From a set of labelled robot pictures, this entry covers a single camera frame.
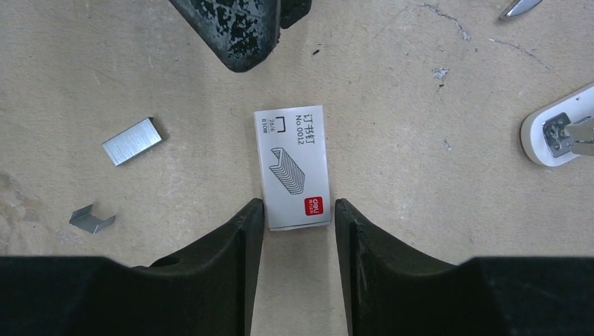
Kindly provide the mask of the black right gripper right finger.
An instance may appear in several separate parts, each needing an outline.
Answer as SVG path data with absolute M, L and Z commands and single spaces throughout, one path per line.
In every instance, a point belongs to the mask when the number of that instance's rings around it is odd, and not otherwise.
M 350 335 L 592 335 L 593 259 L 488 256 L 452 265 L 346 199 L 335 229 Z

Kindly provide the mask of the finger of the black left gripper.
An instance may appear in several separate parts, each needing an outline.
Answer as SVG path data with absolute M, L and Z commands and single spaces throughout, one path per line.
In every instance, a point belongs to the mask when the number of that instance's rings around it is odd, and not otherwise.
M 229 70 L 263 62 L 279 40 L 277 0 L 171 0 L 170 3 Z
M 310 12 L 312 0 L 281 0 L 280 4 L 279 25 L 288 29 Z

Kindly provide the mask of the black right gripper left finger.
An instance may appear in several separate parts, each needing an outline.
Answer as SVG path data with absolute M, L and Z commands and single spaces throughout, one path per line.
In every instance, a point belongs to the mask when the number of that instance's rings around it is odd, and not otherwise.
M 99 256 L 1 259 L 2 335 L 249 335 L 265 226 L 252 199 L 148 267 Z

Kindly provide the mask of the white staple box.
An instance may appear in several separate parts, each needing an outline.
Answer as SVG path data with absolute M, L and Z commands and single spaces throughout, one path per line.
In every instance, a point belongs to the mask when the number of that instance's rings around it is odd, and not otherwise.
M 331 223 L 321 105 L 254 113 L 265 217 L 271 231 Z

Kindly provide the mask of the silver staple strip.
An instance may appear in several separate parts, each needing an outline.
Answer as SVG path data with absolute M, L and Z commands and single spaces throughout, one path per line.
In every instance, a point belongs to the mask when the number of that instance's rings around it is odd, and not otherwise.
M 153 118 L 147 117 L 102 144 L 102 148 L 117 167 L 136 158 L 163 141 Z

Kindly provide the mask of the small staple piece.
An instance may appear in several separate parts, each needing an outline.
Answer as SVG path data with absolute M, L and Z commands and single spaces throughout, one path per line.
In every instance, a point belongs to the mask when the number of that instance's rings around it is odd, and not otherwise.
M 114 223 L 116 216 L 102 220 L 92 215 L 92 208 L 93 204 L 89 204 L 73 211 L 69 223 L 91 234 L 96 234 Z

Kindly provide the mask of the green and white stapler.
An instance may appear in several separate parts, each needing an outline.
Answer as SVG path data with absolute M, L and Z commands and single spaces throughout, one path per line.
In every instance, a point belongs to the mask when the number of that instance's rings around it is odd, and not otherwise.
M 542 0 L 513 0 L 499 15 L 499 20 L 512 20 L 538 6 Z

